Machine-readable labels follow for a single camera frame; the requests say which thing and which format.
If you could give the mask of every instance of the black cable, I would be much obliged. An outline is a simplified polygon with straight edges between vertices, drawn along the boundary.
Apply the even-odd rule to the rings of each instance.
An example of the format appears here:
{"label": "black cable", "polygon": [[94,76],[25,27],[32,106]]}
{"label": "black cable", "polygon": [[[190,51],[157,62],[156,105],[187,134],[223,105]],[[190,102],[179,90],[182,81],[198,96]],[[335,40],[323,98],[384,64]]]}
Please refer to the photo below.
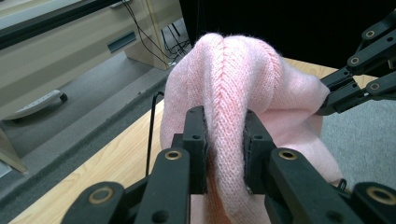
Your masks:
{"label": "black cable", "polygon": [[154,97],[152,97],[151,119],[149,121],[149,131],[148,131],[148,156],[146,161],[146,176],[149,175],[149,159],[151,157],[151,142],[152,142],[152,133],[154,130],[155,106],[157,105],[157,97],[159,95],[163,96],[163,92],[158,91],[157,94],[155,94]]}
{"label": "black cable", "polygon": [[197,4],[198,4],[198,6],[197,6],[197,24],[196,24],[196,28],[195,28],[195,40],[194,40],[194,42],[196,42],[196,40],[198,39],[198,31],[199,31],[199,25],[200,25],[200,22],[199,22],[199,20],[200,20],[200,8],[201,8],[201,0],[198,0],[198,2],[197,2]]}
{"label": "black cable", "polygon": [[168,43],[166,43],[165,35],[163,34],[163,30],[161,30],[161,34],[163,35],[163,44],[165,45],[165,49],[169,51],[170,54],[174,55],[177,54],[172,52],[172,49],[169,49]]}
{"label": "black cable", "polygon": [[176,28],[176,26],[172,23],[172,26],[173,26],[173,28],[175,29],[175,31],[176,31],[176,33],[177,33],[177,35],[178,36],[180,36],[180,33],[178,32],[178,30],[177,30],[177,28]]}
{"label": "black cable", "polygon": [[180,44],[183,44],[183,54],[186,55],[188,52],[186,51],[186,47],[190,44],[190,40],[186,40],[184,42],[180,42]]}
{"label": "black cable", "polygon": [[176,61],[178,55],[177,55],[175,58],[170,58],[170,57],[168,57],[168,56],[161,50],[161,48],[158,47],[158,45],[157,45],[157,44],[156,44],[156,43],[155,43],[155,42],[154,42],[154,41],[153,41],[153,40],[141,29],[141,28],[140,28],[139,24],[137,23],[137,19],[136,19],[136,17],[134,16],[134,12],[132,11],[132,9],[131,9],[131,7],[129,6],[129,4],[127,4],[127,3],[125,2],[125,0],[122,0],[121,2],[122,2],[122,3],[124,4],[124,6],[127,8],[129,14],[131,15],[132,19],[134,20],[134,23],[136,24],[137,31],[138,31],[138,33],[139,33],[140,39],[142,40],[142,44],[143,44],[143,46],[148,50],[148,52],[150,52],[152,55],[154,55],[155,57],[157,57],[161,62],[165,63],[166,65],[169,65],[169,63],[167,63],[167,62],[165,62],[164,60],[162,60],[158,55],[156,55],[154,52],[152,52],[152,51],[145,45],[145,42],[144,42],[144,40],[143,40],[143,38],[142,38],[141,33],[143,33],[143,34],[146,36],[146,38],[148,38],[148,40],[149,40],[152,44],[154,44],[154,46],[155,46],[166,58],[172,59],[172,60],[173,60],[173,61],[171,62],[171,64],[174,63],[174,62]]}
{"label": "black cable", "polygon": [[[190,44],[190,40],[182,41],[182,42],[180,42],[180,44],[182,44],[183,45],[182,48],[185,49]],[[172,50],[176,47],[178,47],[178,45],[174,45],[172,48],[170,48],[170,50]]]}
{"label": "black cable", "polygon": [[181,52],[183,52],[184,54],[186,54],[186,51],[184,51],[184,49],[183,49],[183,48],[180,46],[180,44],[178,43],[178,41],[177,41],[175,35],[173,34],[171,28],[170,28],[169,26],[167,26],[167,27],[168,27],[169,31],[171,32],[172,37],[175,39],[175,41],[176,41],[178,47],[180,48]]}

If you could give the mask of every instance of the knit fabric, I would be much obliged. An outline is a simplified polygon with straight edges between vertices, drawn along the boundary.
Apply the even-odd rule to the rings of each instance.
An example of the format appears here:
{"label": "knit fabric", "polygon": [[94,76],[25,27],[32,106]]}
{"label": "knit fabric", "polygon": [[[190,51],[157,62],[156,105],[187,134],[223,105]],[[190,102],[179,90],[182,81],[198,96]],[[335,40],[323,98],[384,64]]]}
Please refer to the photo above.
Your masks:
{"label": "knit fabric", "polygon": [[171,72],[164,92],[162,148],[183,133],[186,112],[203,105],[209,136],[208,193],[191,197],[191,223],[270,223],[263,195],[244,183],[243,130],[248,109],[278,147],[303,153],[327,181],[342,177],[319,139],[314,115],[329,90],[292,67],[264,41],[202,36]]}

